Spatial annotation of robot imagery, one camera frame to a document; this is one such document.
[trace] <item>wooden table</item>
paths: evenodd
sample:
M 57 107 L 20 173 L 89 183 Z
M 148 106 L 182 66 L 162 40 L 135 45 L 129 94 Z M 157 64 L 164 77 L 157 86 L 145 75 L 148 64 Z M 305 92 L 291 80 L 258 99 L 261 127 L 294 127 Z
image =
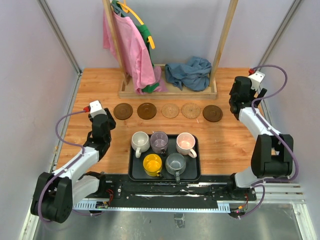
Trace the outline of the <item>wooden table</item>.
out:
M 109 108 L 112 114 L 119 103 L 129 103 L 133 107 L 133 114 L 129 119 L 115 118 L 116 128 L 111 131 L 111 146 L 103 159 L 89 170 L 98 173 L 127 173 L 132 135 L 137 131 L 148 134 L 152 134 L 153 131 L 164 131 L 167 134 L 189 132 L 198 138 L 202 174 L 232 174 L 243 171 L 250 165 L 256 141 L 249 130 L 230 113 L 229 92 L 236 76 L 247 75 L 247 68 L 219 68 L 216 73 L 217 100 L 120 99 L 118 90 L 122 75 L 118 68 L 86 68 L 73 112 L 81 111 L 95 100 L 100 100 L 102 106 Z M 153 119 L 143 120 L 138 117 L 137 108 L 144 102 L 156 106 L 157 114 Z M 202 113 L 197 119 L 188 119 L 181 112 L 176 118 L 169 119 L 161 113 L 165 104 L 175 103 L 181 108 L 183 104 L 189 102 L 198 104 L 202 110 L 207 105 L 219 106 L 223 111 L 222 120 L 209 122 L 204 119 Z M 65 139 L 83 144 L 90 130 L 91 122 L 87 113 L 72 116 Z M 78 147 L 63 144 L 57 167 L 67 163 L 79 150 Z

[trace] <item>pink cloth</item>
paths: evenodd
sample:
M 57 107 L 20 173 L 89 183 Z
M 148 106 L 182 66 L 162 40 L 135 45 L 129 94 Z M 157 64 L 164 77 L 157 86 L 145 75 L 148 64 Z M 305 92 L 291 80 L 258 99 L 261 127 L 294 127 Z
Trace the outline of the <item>pink cloth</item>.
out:
M 155 92 L 166 92 L 165 82 L 161 79 L 160 66 L 152 67 L 151 59 L 144 40 L 130 17 L 121 17 L 113 13 L 119 47 L 121 49 L 126 72 L 132 76 L 134 90 L 143 94 L 147 85 L 159 83 Z M 103 47 L 110 49 L 117 59 L 114 41 L 106 14 L 103 12 Z

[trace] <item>pink mug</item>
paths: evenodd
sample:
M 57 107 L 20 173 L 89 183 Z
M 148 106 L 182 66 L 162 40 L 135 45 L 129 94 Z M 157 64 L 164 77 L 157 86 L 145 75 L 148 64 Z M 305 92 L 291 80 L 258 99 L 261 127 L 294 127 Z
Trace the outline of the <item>pink mug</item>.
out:
M 176 150 L 182 155 L 189 155 L 192 158 L 196 158 L 197 153 L 194 150 L 195 144 L 195 137 L 188 132 L 183 132 L 176 138 Z

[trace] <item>wooden coaster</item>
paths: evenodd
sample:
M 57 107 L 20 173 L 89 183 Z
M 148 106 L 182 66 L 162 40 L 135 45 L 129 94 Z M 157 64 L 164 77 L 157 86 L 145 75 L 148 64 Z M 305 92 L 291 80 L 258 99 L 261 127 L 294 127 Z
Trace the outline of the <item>wooden coaster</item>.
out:
M 131 117 L 134 110 L 132 106 L 128 103 L 120 103 L 115 106 L 113 110 L 113 115 L 120 120 L 126 120 Z
M 203 109 L 203 117 L 209 122 L 218 122 L 222 119 L 223 112 L 220 107 L 215 105 L 208 105 Z
M 179 107 L 173 103 L 166 104 L 162 107 L 162 114 L 168 119 L 173 119 L 179 114 Z
M 197 104 L 189 102 L 182 106 L 181 113 L 187 119 L 195 119 L 200 115 L 201 109 Z
M 141 119 L 149 120 L 157 114 L 157 108 L 152 103 L 145 102 L 138 107 L 137 112 Z

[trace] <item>coaster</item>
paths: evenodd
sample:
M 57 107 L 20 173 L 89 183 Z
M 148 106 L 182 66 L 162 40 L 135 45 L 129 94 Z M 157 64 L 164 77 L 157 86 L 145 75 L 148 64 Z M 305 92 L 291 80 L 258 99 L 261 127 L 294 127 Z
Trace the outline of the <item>coaster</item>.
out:
M 200 115 L 201 109 L 197 104 L 189 102 L 182 106 L 181 113 L 188 119 L 195 119 Z
M 219 122 L 222 119 L 223 112 L 220 107 L 208 105 L 203 109 L 203 117 L 209 122 Z
M 179 114 L 179 107 L 173 103 L 166 104 L 162 107 L 162 114 L 168 119 L 173 119 Z
M 131 117 L 134 110 L 132 106 L 128 103 L 120 103 L 115 106 L 113 110 L 113 115 L 120 120 L 126 120 Z
M 141 119 L 149 120 L 157 114 L 157 108 L 152 103 L 145 102 L 138 107 L 137 112 Z

